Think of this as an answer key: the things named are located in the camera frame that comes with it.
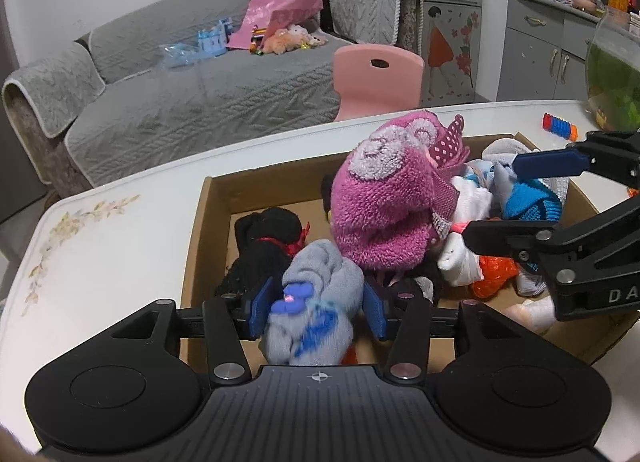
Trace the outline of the grey white sock bundle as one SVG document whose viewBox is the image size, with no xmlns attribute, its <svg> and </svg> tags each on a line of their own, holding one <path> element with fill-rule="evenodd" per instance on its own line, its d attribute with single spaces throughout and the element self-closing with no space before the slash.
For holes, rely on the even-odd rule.
<svg viewBox="0 0 640 462">
<path fill-rule="evenodd" d="M 500 138 L 484 148 L 482 159 L 485 159 L 485 161 L 498 162 L 502 165 L 511 165 L 515 156 L 528 153 L 535 153 L 535 150 L 527 148 L 524 143 L 514 138 Z M 557 177 L 540 178 L 540 181 L 555 193 L 562 205 L 565 204 L 570 180 Z"/>
</svg>

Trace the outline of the plush toy on sofa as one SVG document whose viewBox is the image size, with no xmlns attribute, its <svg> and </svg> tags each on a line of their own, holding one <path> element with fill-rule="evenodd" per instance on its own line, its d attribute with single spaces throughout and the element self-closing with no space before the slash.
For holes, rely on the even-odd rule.
<svg viewBox="0 0 640 462">
<path fill-rule="evenodd" d="M 277 29 L 264 40 L 262 52 L 281 55 L 298 49 L 314 49 L 326 44 L 326 38 L 308 32 L 301 25 L 290 25 Z"/>
</svg>

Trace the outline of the brown cardboard box tray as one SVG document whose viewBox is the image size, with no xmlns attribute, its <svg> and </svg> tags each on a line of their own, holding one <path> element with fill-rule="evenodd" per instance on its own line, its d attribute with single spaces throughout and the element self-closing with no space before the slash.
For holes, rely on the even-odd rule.
<svg viewBox="0 0 640 462">
<path fill-rule="evenodd" d="M 288 208 L 310 228 L 307 239 L 329 239 L 362 269 L 393 273 L 434 252 L 433 226 L 442 210 L 434 185 L 422 187 L 428 165 L 407 151 L 393 174 L 352 174 L 347 153 L 206 175 L 190 240 L 182 307 L 213 295 L 238 255 L 235 219 L 270 207 Z"/>
</svg>

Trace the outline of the orange plastic bag bundle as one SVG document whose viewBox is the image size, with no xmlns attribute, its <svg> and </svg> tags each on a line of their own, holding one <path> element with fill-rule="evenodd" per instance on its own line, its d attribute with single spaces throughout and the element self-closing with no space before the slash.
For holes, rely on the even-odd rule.
<svg viewBox="0 0 640 462">
<path fill-rule="evenodd" d="M 474 281 L 471 287 L 472 293 L 479 299 L 493 297 L 499 289 L 518 275 L 518 266 L 511 258 L 480 256 L 478 261 L 483 279 Z"/>
</svg>

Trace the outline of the blue toy castle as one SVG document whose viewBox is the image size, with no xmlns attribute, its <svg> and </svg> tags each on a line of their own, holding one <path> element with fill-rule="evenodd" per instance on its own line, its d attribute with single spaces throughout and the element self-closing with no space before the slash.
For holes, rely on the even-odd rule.
<svg viewBox="0 0 640 462">
<path fill-rule="evenodd" d="M 227 44 L 232 34 L 232 19 L 221 18 L 210 29 L 201 29 L 196 36 L 200 55 L 221 56 L 228 51 Z"/>
</svg>

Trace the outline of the white blue sock bundle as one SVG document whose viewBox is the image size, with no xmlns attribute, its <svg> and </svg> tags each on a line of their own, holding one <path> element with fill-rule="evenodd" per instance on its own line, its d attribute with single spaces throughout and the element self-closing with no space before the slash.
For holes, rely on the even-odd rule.
<svg viewBox="0 0 640 462">
<path fill-rule="evenodd" d="M 465 178 L 473 180 L 479 187 L 487 189 L 504 205 L 511 196 L 518 176 L 509 164 L 473 159 L 465 164 Z"/>
</svg>

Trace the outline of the grey covered sofa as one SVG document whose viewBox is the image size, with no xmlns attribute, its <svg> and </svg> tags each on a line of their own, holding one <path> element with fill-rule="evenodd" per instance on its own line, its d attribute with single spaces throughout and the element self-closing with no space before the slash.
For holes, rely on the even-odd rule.
<svg viewBox="0 0 640 462">
<path fill-rule="evenodd" d="M 349 44 L 420 53 L 422 0 L 322 0 L 305 22 L 314 50 L 232 50 L 177 68 L 160 50 L 195 44 L 250 0 L 162 0 L 116 18 L 13 72 L 1 100 L 46 185 L 63 197 L 176 159 L 334 121 L 333 57 Z"/>
</svg>

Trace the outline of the pink fluffy sock bundle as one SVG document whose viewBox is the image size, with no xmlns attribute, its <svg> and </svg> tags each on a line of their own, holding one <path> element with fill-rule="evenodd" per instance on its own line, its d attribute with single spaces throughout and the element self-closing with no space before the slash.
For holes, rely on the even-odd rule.
<svg viewBox="0 0 640 462">
<path fill-rule="evenodd" d="M 459 192 L 452 177 L 470 154 L 464 118 L 442 125 L 414 110 L 370 133 L 337 171 L 331 232 L 341 254 L 364 270 L 405 271 L 446 239 Z"/>
</svg>

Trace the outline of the grey sock blue flower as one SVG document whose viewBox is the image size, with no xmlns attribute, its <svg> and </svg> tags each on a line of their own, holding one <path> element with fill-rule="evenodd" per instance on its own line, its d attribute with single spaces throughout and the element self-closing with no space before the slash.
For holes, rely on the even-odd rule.
<svg viewBox="0 0 640 462">
<path fill-rule="evenodd" d="M 283 296 L 270 309 L 260 348 L 270 364 L 337 366 L 354 339 L 363 272 L 330 240 L 295 255 L 282 275 Z"/>
</svg>

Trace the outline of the black sock pink band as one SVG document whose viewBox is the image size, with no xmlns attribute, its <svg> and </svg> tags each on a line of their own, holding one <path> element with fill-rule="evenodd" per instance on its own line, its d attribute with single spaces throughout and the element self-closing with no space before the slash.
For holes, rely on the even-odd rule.
<svg viewBox="0 0 640 462">
<path fill-rule="evenodd" d="M 389 286 L 396 286 L 404 292 L 412 289 L 420 291 L 422 296 L 428 299 L 434 307 L 438 306 L 440 293 L 444 286 L 442 274 L 434 263 L 421 263 L 408 271 L 400 271 L 390 278 Z"/>
</svg>

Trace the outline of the white sock peach band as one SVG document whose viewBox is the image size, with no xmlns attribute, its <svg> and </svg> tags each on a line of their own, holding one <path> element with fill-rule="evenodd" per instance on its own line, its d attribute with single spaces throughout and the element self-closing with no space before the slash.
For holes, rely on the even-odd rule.
<svg viewBox="0 0 640 462">
<path fill-rule="evenodd" d="M 550 296 L 536 300 L 526 299 L 524 303 L 506 308 L 504 314 L 537 334 L 546 333 L 556 323 L 554 304 Z"/>
</svg>

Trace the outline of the black sock red band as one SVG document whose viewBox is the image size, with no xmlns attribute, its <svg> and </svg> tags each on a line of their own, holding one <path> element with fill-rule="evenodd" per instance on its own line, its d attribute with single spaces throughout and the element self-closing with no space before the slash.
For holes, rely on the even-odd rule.
<svg viewBox="0 0 640 462">
<path fill-rule="evenodd" d="M 234 224 L 238 258 L 232 263 L 216 296 L 243 296 L 259 289 L 270 278 L 281 277 L 293 257 L 306 246 L 310 226 L 303 227 L 298 216 L 282 207 L 251 213 Z"/>
</svg>

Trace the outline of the bright blue sock bundle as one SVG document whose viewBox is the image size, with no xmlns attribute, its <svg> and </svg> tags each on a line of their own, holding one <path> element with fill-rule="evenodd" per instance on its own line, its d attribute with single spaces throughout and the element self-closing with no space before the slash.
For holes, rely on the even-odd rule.
<svg viewBox="0 0 640 462">
<path fill-rule="evenodd" d="M 559 197 L 538 179 L 517 181 L 502 207 L 502 218 L 521 221 L 558 222 L 562 217 Z"/>
</svg>

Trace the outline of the pink plastic bag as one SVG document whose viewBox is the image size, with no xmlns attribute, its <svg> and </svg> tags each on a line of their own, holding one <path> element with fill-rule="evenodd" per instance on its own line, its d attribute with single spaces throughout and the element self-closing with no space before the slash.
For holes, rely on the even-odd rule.
<svg viewBox="0 0 640 462">
<path fill-rule="evenodd" d="M 322 8 L 322 0 L 250 0 L 243 21 L 232 32 L 227 48 L 247 50 L 255 28 L 265 29 L 265 37 L 270 37 L 277 29 L 313 18 Z"/>
</svg>

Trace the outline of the flower decorated refrigerator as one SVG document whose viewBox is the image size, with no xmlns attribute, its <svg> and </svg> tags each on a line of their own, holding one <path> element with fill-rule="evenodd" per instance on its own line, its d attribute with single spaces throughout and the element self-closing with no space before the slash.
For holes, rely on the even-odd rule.
<svg viewBox="0 0 640 462">
<path fill-rule="evenodd" d="M 422 104 L 475 99 L 482 0 L 424 0 Z"/>
</svg>

